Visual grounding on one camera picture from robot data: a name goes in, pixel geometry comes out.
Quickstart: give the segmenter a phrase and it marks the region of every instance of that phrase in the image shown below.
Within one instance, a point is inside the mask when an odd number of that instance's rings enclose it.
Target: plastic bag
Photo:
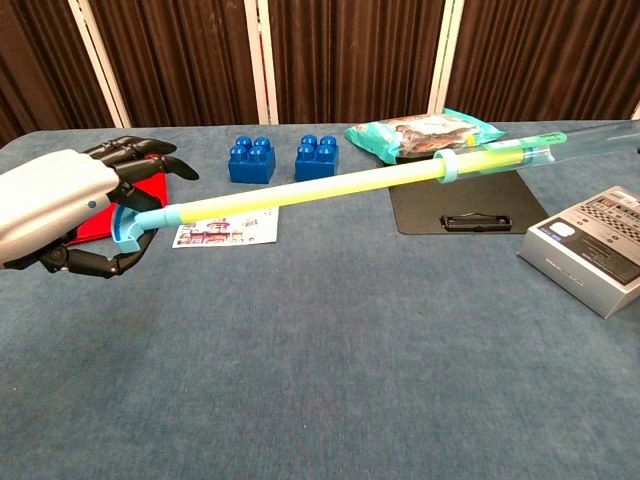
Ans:
[[[493,125],[445,108],[441,114],[411,115],[349,127],[346,137],[383,162],[425,158],[442,148],[491,142],[504,135]]]

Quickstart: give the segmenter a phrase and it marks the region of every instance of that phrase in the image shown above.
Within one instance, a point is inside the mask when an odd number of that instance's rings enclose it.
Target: red folder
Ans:
[[[156,173],[153,177],[145,178],[134,184],[141,190],[153,195],[160,199],[162,206],[166,206],[169,202],[169,193],[167,191],[167,178],[164,173]],[[111,236],[111,216],[115,209],[115,203],[112,203],[109,208],[101,211],[94,217],[84,222],[78,227],[78,235],[70,242],[70,245],[76,243],[90,242],[92,240],[98,240],[99,238],[106,238]]]

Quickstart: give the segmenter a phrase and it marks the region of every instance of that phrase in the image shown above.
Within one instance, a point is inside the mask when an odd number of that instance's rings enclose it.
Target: blue lego duplo brick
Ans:
[[[229,151],[229,176],[234,183],[262,183],[271,180],[276,169],[276,149],[267,137],[241,136]]]
[[[296,157],[296,181],[331,177],[338,173],[340,149],[336,138],[327,135],[318,139],[305,135],[300,141]]]

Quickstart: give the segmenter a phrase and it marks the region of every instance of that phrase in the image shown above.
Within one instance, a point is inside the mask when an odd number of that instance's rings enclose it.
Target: white box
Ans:
[[[549,217],[518,255],[608,318],[640,296],[640,196],[612,187]]]

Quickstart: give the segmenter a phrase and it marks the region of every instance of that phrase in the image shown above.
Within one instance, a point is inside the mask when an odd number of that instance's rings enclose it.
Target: small booklet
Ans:
[[[278,207],[275,207],[180,225],[173,248],[273,243],[277,236]]]

